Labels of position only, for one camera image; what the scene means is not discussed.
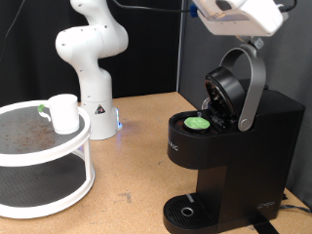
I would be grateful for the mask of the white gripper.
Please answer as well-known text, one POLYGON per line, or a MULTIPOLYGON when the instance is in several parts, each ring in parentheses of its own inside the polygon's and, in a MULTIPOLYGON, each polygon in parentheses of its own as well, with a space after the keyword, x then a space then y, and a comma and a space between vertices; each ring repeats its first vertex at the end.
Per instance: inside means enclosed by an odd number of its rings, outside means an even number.
POLYGON ((213 35, 236 35, 242 42, 260 50, 260 37, 272 36, 284 18, 273 0, 215 0, 219 12, 207 19, 206 27, 213 35))

